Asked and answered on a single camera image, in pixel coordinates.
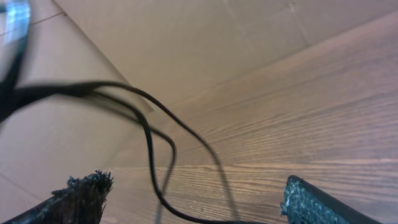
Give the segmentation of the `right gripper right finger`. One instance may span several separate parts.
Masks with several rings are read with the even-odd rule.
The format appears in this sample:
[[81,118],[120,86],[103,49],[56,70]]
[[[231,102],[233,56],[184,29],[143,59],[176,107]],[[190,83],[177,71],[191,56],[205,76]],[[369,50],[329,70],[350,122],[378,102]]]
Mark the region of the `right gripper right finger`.
[[280,207],[294,224],[381,224],[296,175],[287,178]]

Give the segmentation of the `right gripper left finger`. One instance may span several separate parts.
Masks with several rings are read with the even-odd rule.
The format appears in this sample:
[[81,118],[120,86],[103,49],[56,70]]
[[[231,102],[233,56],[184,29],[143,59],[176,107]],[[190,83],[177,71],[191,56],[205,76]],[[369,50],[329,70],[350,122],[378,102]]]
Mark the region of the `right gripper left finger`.
[[70,177],[64,189],[4,224],[99,224],[112,185],[111,173],[98,169],[82,179]]

